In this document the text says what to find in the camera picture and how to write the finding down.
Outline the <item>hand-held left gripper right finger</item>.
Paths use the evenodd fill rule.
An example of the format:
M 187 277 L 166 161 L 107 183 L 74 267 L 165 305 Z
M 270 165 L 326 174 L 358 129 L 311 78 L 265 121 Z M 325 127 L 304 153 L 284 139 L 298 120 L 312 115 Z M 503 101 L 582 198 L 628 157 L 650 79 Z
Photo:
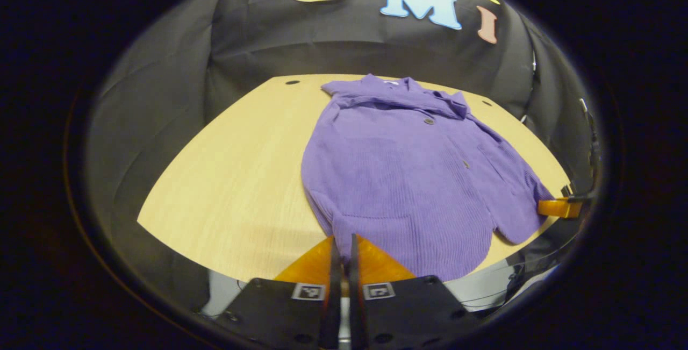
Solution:
M 349 262 L 352 350 L 452 350 L 480 320 L 437 276 L 416 276 L 354 233 Z

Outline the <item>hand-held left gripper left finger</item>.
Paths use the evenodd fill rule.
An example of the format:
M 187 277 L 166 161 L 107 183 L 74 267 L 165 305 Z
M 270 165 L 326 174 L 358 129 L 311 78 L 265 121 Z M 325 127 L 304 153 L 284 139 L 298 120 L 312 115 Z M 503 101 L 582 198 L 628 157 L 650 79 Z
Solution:
M 336 350 L 342 270 L 333 237 L 316 244 L 277 277 L 255 277 L 216 324 L 248 350 Z

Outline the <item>purple knit cardigan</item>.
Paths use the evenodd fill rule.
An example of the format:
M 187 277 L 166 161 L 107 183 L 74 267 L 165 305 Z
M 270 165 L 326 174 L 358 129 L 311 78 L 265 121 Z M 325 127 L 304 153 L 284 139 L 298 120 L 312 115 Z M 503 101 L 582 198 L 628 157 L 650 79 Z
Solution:
M 495 232 L 517 245 L 545 223 L 538 204 L 552 194 L 462 93 L 374 75 L 322 90 L 330 100 L 300 175 L 344 260 L 357 234 L 416 276 L 454 281 L 484 261 Z

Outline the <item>black backdrop cloth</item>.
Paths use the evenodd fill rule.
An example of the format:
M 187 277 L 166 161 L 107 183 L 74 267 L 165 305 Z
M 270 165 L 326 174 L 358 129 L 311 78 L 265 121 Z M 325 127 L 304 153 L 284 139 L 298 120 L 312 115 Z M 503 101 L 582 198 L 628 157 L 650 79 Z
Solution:
M 592 186 L 589 88 L 509 0 L 182 0 L 119 56 L 91 99 L 78 179 L 91 220 L 143 288 L 196 312 L 210 272 L 136 222 L 164 169 L 273 76 L 411 76 L 491 98 L 523 119 L 575 193 Z

